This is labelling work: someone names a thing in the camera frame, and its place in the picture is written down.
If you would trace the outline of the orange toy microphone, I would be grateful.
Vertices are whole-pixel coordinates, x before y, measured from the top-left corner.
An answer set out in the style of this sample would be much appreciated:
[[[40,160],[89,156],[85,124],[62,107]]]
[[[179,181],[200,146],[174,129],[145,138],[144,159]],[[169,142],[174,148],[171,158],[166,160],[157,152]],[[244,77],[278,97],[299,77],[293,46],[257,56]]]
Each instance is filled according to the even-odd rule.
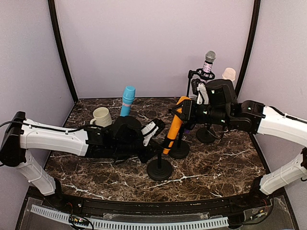
[[[168,134],[162,143],[162,146],[164,148],[163,154],[169,155],[169,152],[175,140],[178,139],[179,133],[184,133],[184,130],[185,128],[183,122],[175,115],[172,120]]]

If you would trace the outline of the black round-base orange mic stand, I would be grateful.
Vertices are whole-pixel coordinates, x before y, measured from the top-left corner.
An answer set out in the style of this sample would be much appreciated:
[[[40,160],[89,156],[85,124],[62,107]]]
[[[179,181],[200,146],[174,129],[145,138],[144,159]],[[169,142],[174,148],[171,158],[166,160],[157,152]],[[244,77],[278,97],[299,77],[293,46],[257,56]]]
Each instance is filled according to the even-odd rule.
[[[173,167],[169,161],[162,159],[164,148],[154,140],[150,144],[157,151],[157,159],[147,165],[147,174],[155,181],[167,180],[172,175]]]

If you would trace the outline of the blue toy microphone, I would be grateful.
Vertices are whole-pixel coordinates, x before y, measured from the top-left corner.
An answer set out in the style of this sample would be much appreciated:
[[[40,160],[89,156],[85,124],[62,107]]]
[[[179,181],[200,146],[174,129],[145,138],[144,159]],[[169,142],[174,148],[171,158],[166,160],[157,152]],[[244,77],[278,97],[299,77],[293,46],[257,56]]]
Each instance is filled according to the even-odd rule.
[[[130,108],[135,99],[135,87],[126,86],[122,95],[122,107],[120,116],[128,116],[130,114]]]

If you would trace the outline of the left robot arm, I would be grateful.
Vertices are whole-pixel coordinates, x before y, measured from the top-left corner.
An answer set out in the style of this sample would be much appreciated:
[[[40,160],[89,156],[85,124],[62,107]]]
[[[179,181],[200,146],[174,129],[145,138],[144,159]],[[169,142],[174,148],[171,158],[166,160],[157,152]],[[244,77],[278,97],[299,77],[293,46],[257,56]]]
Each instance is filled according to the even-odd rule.
[[[27,119],[25,112],[21,111],[6,125],[8,127],[0,147],[0,162],[19,170],[57,209],[67,207],[68,199],[62,194],[59,180],[46,173],[33,158],[30,149],[61,151],[85,158],[114,161],[138,157],[142,163],[146,163],[162,150],[152,138],[165,128],[165,123],[158,118],[143,126],[132,116],[120,116],[106,127],[88,124],[70,129],[40,125]]]

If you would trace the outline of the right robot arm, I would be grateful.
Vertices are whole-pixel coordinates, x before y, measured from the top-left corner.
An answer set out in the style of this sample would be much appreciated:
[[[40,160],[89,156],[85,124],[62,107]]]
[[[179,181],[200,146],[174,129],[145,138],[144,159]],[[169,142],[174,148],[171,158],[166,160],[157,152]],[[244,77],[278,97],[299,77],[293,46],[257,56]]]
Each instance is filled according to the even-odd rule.
[[[169,154],[181,127],[192,130],[196,124],[221,125],[228,130],[236,129],[250,134],[263,134],[283,138],[304,147],[307,145],[306,120],[282,113],[273,106],[247,100],[238,103],[231,80],[217,79],[204,83],[199,79],[191,82],[196,101],[182,96],[172,108],[174,119],[164,140],[164,154]],[[255,208],[264,196],[307,175],[307,149],[303,148],[292,161],[270,174],[254,179],[245,204]]]

